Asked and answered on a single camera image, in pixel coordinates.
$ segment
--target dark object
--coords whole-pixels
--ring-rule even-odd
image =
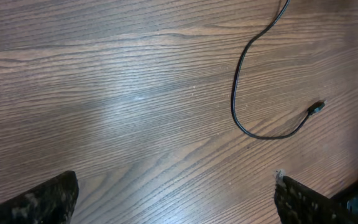
[[[249,50],[249,48],[251,47],[251,45],[255,42],[255,40],[257,40],[259,37],[262,37],[265,33],[267,33],[267,31],[269,31],[276,23],[277,21],[281,18],[281,16],[284,14],[285,10],[287,9],[288,5],[290,3],[290,0],[287,0],[283,9],[280,11],[280,13],[278,13],[277,17],[274,19],[274,21],[272,23],[270,23],[261,33],[259,33],[258,35],[256,35],[254,38],[252,38],[248,44],[246,45],[246,47],[244,48],[244,50],[241,53],[241,57],[239,60],[239,63],[237,64],[237,68],[236,68],[236,74],[234,75],[234,82],[233,82],[233,89],[232,89],[232,94],[231,94],[231,113],[233,116],[233,120],[236,123],[236,125],[244,132],[246,133],[248,136],[252,137],[252,138],[256,138],[256,139],[262,139],[262,140],[277,140],[277,139],[285,139],[288,137],[293,136],[295,133],[297,133],[302,126],[306,123],[306,121],[309,119],[309,117],[317,112],[319,112],[321,109],[323,109],[324,107],[324,103],[322,103],[321,101],[315,103],[313,106],[311,106],[308,109],[308,114],[306,115],[306,117],[303,119],[303,121],[299,124],[299,126],[292,131],[290,134],[286,134],[283,136],[276,136],[276,137],[268,137],[268,136],[258,136],[256,134],[252,134],[250,131],[246,130],[245,127],[243,127],[240,123],[240,121],[237,119],[236,116],[236,91],[237,91],[237,84],[239,82],[239,76],[240,76],[240,70],[241,70],[241,66],[242,66],[242,62],[244,61],[244,58],[246,57],[247,51]]]
[[[0,223],[69,224],[77,197],[75,172],[66,171],[0,204]]]
[[[279,172],[274,202],[283,224],[358,224],[358,182],[330,199]]]
[[[308,114],[313,115],[319,113],[326,106],[325,101],[319,101],[311,105],[308,109]]]

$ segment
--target black wire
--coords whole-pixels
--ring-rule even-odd
[[[239,82],[239,75],[240,75],[240,70],[241,70],[241,65],[242,62],[244,61],[244,58],[246,57],[246,53],[249,50],[250,46],[255,42],[255,40],[257,40],[259,37],[262,37],[265,33],[267,33],[267,31],[269,31],[275,24],[276,22],[281,18],[281,16],[284,14],[285,10],[288,7],[288,4],[290,3],[290,0],[287,0],[285,5],[283,6],[283,9],[280,11],[280,13],[278,13],[277,17],[274,19],[274,21],[272,23],[270,23],[261,33],[259,33],[258,35],[256,35],[254,38],[252,38],[248,44],[246,45],[246,47],[244,48],[244,51],[242,51],[239,63],[237,64],[237,69],[236,69],[236,74],[234,75],[234,83],[233,83],[233,89],[232,89],[232,95],[231,95],[231,113],[233,116],[233,120],[236,123],[236,125],[247,135],[249,135],[252,138],[256,138],[256,139],[263,139],[263,140],[276,140],[276,139],[285,139],[288,137],[293,136],[295,133],[297,133],[299,131],[299,129],[302,128],[302,126],[306,123],[306,121],[308,120],[308,118],[311,116],[311,113],[308,112],[308,114],[306,115],[306,117],[303,119],[303,121],[299,124],[299,126],[293,130],[290,134],[286,134],[283,136],[276,136],[276,137],[266,137],[266,136],[258,136],[256,134],[252,134],[251,132],[249,132],[248,130],[246,130],[241,123],[239,122],[239,120],[237,119],[236,116],[236,91],[237,91],[237,84]]]

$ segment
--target black cable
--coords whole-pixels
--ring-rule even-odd
[[[297,133],[299,131],[299,129],[302,128],[302,126],[306,123],[306,121],[309,119],[309,117],[317,112],[319,112],[321,109],[323,109],[323,107],[325,106],[323,101],[319,101],[317,103],[315,103],[313,106],[309,107],[308,109],[308,114],[306,115],[306,117],[303,119],[303,121],[299,124],[299,126],[293,130],[290,134],[286,134],[283,136],[276,136],[276,137],[267,137],[267,136],[258,136],[256,134],[252,134],[251,132],[249,132],[248,130],[246,130],[240,123],[240,121],[237,119],[236,116],[236,91],[237,91],[237,84],[239,82],[239,75],[240,75],[240,70],[241,70],[241,65],[242,62],[244,61],[244,58],[246,57],[246,53],[249,50],[249,48],[251,47],[251,45],[255,42],[255,40],[257,40],[259,37],[262,37],[265,33],[267,33],[267,31],[269,31],[275,24],[276,22],[281,18],[281,16],[284,14],[285,10],[288,7],[288,4],[290,3],[290,0],[287,0],[285,5],[283,6],[283,9],[280,11],[280,13],[278,13],[277,17],[274,19],[274,21],[272,23],[270,23],[261,33],[259,33],[258,35],[256,35],[254,38],[252,38],[248,44],[246,45],[246,47],[244,48],[244,50],[242,51],[239,63],[237,64],[237,68],[236,68],[236,74],[234,75],[234,83],[233,83],[233,89],[232,89],[232,95],[231,95],[231,113],[233,116],[233,120],[236,123],[236,125],[247,135],[249,135],[252,138],[256,138],[256,139],[262,139],[262,140],[277,140],[277,139],[285,139],[288,137],[293,136],[295,133]]]

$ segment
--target wooden surface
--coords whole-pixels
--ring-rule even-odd
[[[72,223],[279,223],[273,171],[358,178],[358,0],[0,0],[0,202],[65,170]]]

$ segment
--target wooden table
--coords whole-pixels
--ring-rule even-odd
[[[279,223],[273,171],[358,178],[358,0],[0,0],[0,202],[65,170],[72,223]]]

